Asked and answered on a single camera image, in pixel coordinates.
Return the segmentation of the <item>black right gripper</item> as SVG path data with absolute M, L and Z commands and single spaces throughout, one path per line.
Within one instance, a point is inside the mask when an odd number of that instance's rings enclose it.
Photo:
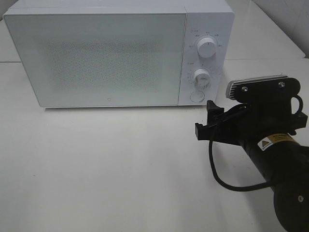
M 195 124 L 196 137 L 200 141 L 243 146 L 277 133 L 295 135 L 297 129 L 306 127 L 308 119 L 302 112 L 303 101 L 299 96 L 298 110 L 292 113 L 290 99 L 299 92 L 300 82 L 287 75 L 230 81 L 226 97 L 242 104 L 225 111 L 208 100 L 207 124 Z

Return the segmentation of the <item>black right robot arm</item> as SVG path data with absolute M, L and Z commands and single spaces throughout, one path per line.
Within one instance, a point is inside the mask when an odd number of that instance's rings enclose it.
M 292 112 L 287 97 L 245 100 L 227 111 L 208 101 L 207 124 L 195 124 L 199 140 L 241 146 L 264 178 L 263 183 L 249 186 L 228 184 L 219 177 L 209 152 L 217 183 L 236 192 L 271 188 L 275 214 L 288 232 L 309 229 L 309 149 L 293 138 L 307 119 L 301 109 Z

